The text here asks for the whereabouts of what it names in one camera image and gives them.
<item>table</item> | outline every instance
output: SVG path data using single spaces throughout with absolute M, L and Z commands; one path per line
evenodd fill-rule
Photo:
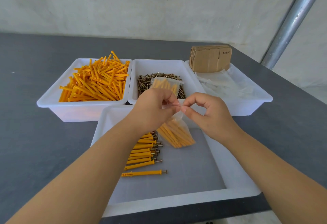
M 63 123 L 36 101 L 79 57 L 188 60 L 199 42 L 0 34 L 0 223 L 91 144 L 97 122 Z M 274 98 L 235 117 L 247 133 L 327 187 L 327 106 L 233 48 L 232 63 Z M 193 223 L 268 210 L 263 194 L 103 218 L 100 223 Z

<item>white tray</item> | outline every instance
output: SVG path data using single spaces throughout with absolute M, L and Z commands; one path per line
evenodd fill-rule
M 188 68 L 189 73 L 195 76 L 193 70 L 189 66 L 189 61 L 185 61 L 185 65 Z M 252 113 L 255 112 L 264 102 L 271 102 L 273 100 L 271 95 L 269 95 L 264 89 L 258 86 L 250 78 L 248 78 L 232 63 L 230 64 L 230 68 L 233 69 L 231 78 L 236 83 L 246 82 L 247 85 L 253 88 L 254 95 L 251 99 L 222 97 L 232 116 L 252 115 Z
M 89 58 L 78 58 L 72 65 L 61 75 L 61 77 L 43 94 L 37 101 L 41 108 L 49 108 L 63 122 L 87 122 L 98 121 L 101 111 L 107 106 L 124 105 L 128 100 L 129 82 L 132 71 L 133 61 L 130 59 L 120 59 L 122 63 L 130 61 L 128 74 L 126 78 L 125 91 L 122 100 L 119 101 L 90 101 L 90 102 L 58 102 L 62 92 L 59 86 L 66 86 L 69 83 L 69 76 L 72 76 L 74 68 L 79 68 L 90 63 Z
M 184 61 L 181 60 L 133 60 L 133 68 L 130 80 L 130 91 L 128 95 L 128 102 L 135 104 L 138 98 L 137 80 L 140 75 L 152 74 L 152 73 L 172 73 L 179 76 L 183 84 L 183 89 L 186 97 L 190 96 L 194 92 L 205 92 L 202 85 L 196 78 L 195 74 L 190 73 Z
M 102 111 L 93 145 L 122 120 L 133 105 L 110 106 Z M 168 174 L 121 178 L 103 217 L 176 207 L 201 202 L 256 196 L 260 190 L 235 157 L 220 143 L 204 135 L 187 117 L 183 118 L 196 144 L 160 149 L 162 163 L 133 169 L 168 170 Z

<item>plastic bag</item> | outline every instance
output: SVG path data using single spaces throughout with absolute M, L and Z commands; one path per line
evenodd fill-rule
M 177 112 L 157 129 L 158 134 L 174 148 L 182 148 L 195 144 L 191 133 L 182 120 L 183 113 Z
M 253 87 L 245 81 L 235 82 L 233 67 L 216 73 L 195 73 L 207 94 L 220 98 L 254 98 Z
M 180 85 L 182 84 L 184 84 L 184 82 L 166 77 L 155 77 L 151 79 L 151 87 L 171 90 L 176 97 L 178 96 Z

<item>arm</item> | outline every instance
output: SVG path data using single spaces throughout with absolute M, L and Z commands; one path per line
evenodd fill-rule
M 162 101 L 173 103 L 161 109 Z M 133 110 L 60 173 L 8 222 L 98 223 L 137 140 L 179 111 L 175 95 L 150 89 Z
M 207 109 L 204 116 L 190 108 L 195 103 Z M 223 100 L 194 93 L 183 105 L 186 116 L 235 156 L 282 223 L 326 222 L 327 190 L 241 130 Z

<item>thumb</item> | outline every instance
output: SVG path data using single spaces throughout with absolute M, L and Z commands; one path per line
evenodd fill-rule
M 162 115 L 164 116 L 165 120 L 167 120 L 180 110 L 181 109 L 180 109 L 179 106 L 173 105 L 173 106 L 170 106 L 167 109 L 161 110 L 161 112 L 162 112 Z
M 204 122 L 204 116 L 193 110 L 188 106 L 181 106 L 181 111 L 192 121 L 194 121 L 199 127 L 202 126 Z

